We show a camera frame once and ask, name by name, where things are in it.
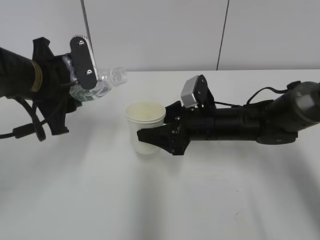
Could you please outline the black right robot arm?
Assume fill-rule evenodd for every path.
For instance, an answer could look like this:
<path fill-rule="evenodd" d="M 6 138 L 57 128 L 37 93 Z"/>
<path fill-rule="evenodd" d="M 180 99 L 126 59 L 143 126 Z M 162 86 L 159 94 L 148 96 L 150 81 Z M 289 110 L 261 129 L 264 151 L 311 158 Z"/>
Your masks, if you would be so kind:
<path fill-rule="evenodd" d="M 138 140 L 182 156 L 191 141 L 290 144 L 299 131 L 320 123 L 318 82 L 292 82 L 277 99 L 229 108 L 217 108 L 211 92 L 207 94 L 197 107 L 185 107 L 179 101 L 167 106 L 164 125 L 138 130 Z"/>

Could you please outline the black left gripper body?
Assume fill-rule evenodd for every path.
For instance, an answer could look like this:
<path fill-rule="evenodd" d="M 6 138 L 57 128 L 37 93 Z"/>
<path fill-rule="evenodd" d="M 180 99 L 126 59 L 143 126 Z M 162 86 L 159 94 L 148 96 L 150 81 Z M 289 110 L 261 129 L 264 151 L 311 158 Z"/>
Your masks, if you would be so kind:
<path fill-rule="evenodd" d="M 41 112 L 41 104 L 45 102 L 59 102 L 66 100 L 66 114 L 73 113 L 83 104 L 71 97 L 70 72 L 63 57 L 69 57 L 69 53 L 54 55 L 51 59 L 33 59 L 42 72 L 42 85 L 36 94 L 36 102 Z"/>

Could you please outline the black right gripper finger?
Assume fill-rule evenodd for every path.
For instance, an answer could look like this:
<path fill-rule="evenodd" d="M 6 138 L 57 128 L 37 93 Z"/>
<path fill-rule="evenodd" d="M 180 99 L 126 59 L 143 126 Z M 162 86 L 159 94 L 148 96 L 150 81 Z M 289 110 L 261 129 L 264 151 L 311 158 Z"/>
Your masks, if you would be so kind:
<path fill-rule="evenodd" d="M 180 101 L 176 101 L 171 105 L 165 107 L 165 117 L 164 117 L 164 124 L 181 124 L 181 117 L 184 112 L 184 107 Z"/>
<path fill-rule="evenodd" d="M 174 154 L 172 147 L 172 137 L 175 128 L 173 124 L 165 124 L 159 127 L 142 128 L 137 131 L 137 137 L 140 142 L 157 146 L 170 154 Z"/>

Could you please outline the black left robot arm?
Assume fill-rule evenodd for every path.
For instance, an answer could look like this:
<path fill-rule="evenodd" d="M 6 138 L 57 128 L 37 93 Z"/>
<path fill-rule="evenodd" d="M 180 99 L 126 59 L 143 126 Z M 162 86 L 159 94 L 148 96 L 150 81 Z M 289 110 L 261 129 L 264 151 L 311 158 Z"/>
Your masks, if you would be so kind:
<path fill-rule="evenodd" d="M 66 115 L 82 106 L 70 95 L 73 82 L 64 56 L 54 55 L 45 37 L 32 42 L 31 59 L 0 49 L 0 96 L 18 102 L 31 118 L 31 123 L 1 134 L 1 139 L 36 134 L 42 142 L 46 139 L 44 125 L 53 136 L 66 134 Z"/>

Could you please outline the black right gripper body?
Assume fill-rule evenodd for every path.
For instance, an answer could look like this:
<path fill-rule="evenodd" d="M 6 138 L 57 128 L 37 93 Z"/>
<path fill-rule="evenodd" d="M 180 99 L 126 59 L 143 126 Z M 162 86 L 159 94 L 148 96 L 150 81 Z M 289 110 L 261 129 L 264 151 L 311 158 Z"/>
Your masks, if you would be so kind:
<path fill-rule="evenodd" d="M 179 125 L 170 123 L 174 126 L 174 135 L 172 137 L 172 147 L 174 149 L 173 156 L 183 156 L 190 142 L 200 141 L 200 135 L 194 130 L 189 129 L 189 126 L 187 125 L 187 121 L 194 113 L 197 113 L 199 106 L 199 104 L 190 108 L 185 108 L 183 106 L 184 111 L 181 116 L 181 123 Z"/>

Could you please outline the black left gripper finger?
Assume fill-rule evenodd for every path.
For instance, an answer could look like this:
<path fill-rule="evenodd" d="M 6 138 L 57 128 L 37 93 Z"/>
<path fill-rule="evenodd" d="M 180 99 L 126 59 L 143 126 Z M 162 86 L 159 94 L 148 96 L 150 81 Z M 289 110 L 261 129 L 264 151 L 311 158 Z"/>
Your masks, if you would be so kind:
<path fill-rule="evenodd" d="M 54 57 L 49 45 L 50 41 L 45 37 L 32 40 L 33 43 L 33 59 L 51 59 Z"/>
<path fill-rule="evenodd" d="M 43 124 L 50 128 L 52 136 L 58 136 L 69 132 L 66 127 L 67 101 L 61 99 L 59 102 L 47 101 L 41 104 L 41 114 L 44 117 Z"/>

